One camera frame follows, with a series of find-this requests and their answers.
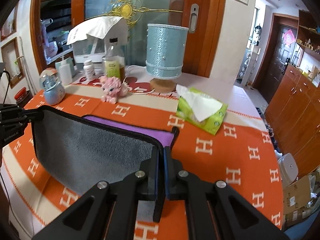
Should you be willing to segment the cardboard box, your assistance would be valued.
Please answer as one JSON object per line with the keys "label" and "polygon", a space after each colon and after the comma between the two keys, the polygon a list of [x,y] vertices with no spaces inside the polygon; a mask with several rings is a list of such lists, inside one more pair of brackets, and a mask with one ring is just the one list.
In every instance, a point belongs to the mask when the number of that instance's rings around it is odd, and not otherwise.
{"label": "cardboard box", "polygon": [[319,170],[294,182],[283,194],[284,226],[288,228],[319,210]]}

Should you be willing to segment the clear bottle yellow label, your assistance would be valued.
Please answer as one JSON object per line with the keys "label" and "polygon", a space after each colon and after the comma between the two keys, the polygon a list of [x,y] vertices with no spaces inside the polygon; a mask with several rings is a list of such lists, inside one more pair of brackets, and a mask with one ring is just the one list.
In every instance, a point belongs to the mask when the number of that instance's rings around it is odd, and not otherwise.
{"label": "clear bottle yellow label", "polygon": [[125,56],[117,38],[109,40],[110,46],[105,56],[105,72],[107,77],[117,77],[123,82],[125,77]]}

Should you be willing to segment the green tissue pack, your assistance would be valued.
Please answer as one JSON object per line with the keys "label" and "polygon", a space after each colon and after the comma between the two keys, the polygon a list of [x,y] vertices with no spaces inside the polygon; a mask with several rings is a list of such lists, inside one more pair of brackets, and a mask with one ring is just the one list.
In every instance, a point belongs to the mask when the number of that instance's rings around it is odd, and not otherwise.
{"label": "green tissue pack", "polygon": [[176,85],[179,96],[176,115],[194,126],[216,135],[228,105],[195,88]]}

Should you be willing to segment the orange H-pattern table runner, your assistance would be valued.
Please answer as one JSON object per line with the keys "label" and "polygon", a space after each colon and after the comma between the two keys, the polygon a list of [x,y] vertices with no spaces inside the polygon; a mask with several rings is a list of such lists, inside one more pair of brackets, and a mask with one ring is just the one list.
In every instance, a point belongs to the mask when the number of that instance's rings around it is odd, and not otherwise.
{"label": "orange H-pattern table runner", "polygon": [[13,239],[286,239],[283,190],[252,106],[223,107],[215,132],[181,100],[68,85],[50,106],[1,105],[1,192]]}

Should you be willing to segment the wooden sideboard cabinet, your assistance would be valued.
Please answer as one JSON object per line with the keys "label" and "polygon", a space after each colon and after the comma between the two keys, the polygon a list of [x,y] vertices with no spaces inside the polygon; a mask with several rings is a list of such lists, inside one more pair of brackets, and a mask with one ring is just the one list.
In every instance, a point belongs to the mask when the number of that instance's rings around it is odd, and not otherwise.
{"label": "wooden sideboard cabinet", "polygon": [[303,177],[319,167],[319,88],[291,60],[265,115],[278,147],[293,155]]}

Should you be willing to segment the red bucket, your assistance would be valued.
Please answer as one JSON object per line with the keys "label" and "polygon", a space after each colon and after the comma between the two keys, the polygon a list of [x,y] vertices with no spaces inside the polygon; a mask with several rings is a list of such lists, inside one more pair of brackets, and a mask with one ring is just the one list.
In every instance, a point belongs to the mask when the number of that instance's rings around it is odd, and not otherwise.
{"label": "red bucket", "polygon": [[26,87],[21,88],[14,96],[16,101],[21,101],[27,96],[27,89]]}

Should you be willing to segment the blue table lamp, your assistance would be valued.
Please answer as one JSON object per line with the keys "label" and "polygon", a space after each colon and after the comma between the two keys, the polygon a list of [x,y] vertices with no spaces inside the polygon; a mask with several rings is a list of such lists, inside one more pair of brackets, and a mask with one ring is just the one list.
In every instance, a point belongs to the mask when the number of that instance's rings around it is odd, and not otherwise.
{"label": "blue table lamp", "polygon": [[171,93],[175,79],[182,74],[185,46],[189,28],[149,23],[146,45],[146,72],[152,77],[151,90]]}

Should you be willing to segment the grey plastic stool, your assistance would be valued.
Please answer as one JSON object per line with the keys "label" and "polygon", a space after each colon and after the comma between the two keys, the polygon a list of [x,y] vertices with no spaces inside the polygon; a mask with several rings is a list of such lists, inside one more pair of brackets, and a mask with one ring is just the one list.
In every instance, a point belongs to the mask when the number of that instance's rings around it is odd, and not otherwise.
{"label": "grey plastic stool", "polygon": [[281,183],[283,189],[290,186],[298,176],[298,167],[291,153],[287,153],[278,159]]}

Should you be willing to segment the white pill bottle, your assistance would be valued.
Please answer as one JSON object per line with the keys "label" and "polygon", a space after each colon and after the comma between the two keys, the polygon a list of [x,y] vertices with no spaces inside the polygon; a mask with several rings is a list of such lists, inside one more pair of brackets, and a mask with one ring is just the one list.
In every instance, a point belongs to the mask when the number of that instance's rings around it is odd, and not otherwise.
{"label": "white pill bottle", "polygon": [[95,80],[95,71],[94,71],[94,65],[92,63],[92,60],[86,60],[84,62],[83,70],[85,72],[86,80],[88,82]]}

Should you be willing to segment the glass sliding door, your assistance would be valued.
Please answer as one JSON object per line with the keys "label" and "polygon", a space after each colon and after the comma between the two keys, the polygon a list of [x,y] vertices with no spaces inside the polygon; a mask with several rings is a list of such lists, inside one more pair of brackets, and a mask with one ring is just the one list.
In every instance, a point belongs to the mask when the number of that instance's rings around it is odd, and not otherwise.
{"label": "glass sliding door", "polygon": [[147,25],[187,27],[182,70],[209,77],[212,70],[226,0],[71,0],[72,26],[95,16],[121,16],[129,25],[127,64],[143,66]]}

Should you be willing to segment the purple and grey towel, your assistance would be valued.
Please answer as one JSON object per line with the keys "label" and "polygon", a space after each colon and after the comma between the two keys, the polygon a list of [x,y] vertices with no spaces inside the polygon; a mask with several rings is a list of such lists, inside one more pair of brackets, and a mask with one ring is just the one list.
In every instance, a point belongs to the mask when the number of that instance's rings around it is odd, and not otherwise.
{"label": "purple and grey towel", "polygon": [[154,200],[141,200],[137,218],[158,223],[165,200],[164,150],[172,148],[179,129],[142,128],[94,115],[79,117],[40,108],[31,122],[35,154],[44,169],[62,185],[82,195],[101,180],[116,183],[156,155],[147,189]]}

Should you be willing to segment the dark wooden entrance door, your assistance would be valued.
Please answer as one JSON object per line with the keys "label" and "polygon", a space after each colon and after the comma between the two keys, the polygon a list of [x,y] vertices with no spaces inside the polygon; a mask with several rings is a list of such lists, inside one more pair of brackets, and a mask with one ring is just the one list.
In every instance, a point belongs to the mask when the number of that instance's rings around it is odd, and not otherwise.
{"label": "dark wooden entrance door", "polygon": [[253,87],[270,102],[284,76],[296,44],[298,17],[272,14],[271,28]]}

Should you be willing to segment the white appliance with paper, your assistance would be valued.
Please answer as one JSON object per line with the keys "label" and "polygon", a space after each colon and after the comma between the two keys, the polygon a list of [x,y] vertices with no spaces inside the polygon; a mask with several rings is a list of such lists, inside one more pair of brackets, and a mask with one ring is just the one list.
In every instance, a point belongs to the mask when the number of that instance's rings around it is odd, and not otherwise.
{"label": "white appliance with paper", "polygon": [[67,45],[73,50],[77,64],[91,60],[101,63],[110,47],[110,40],[117,39],[119,46],[128,42],[128,26],[125,18],[118,16],[99,16],[86,20],[74,27],[68,34]]}

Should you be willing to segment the pink brick pig figure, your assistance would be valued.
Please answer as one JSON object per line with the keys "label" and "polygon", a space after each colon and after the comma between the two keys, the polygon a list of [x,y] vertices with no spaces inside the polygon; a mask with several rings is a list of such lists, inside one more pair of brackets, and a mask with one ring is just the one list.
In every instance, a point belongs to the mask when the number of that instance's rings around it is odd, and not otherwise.
{"label": "pink brick pig figure", "polygon": [[126,82],[121,82],[118,77],[99,77],[101,88],[103,90],[102,102],[116,104],[119,98],[125,97],[129,92],[129,86]]}

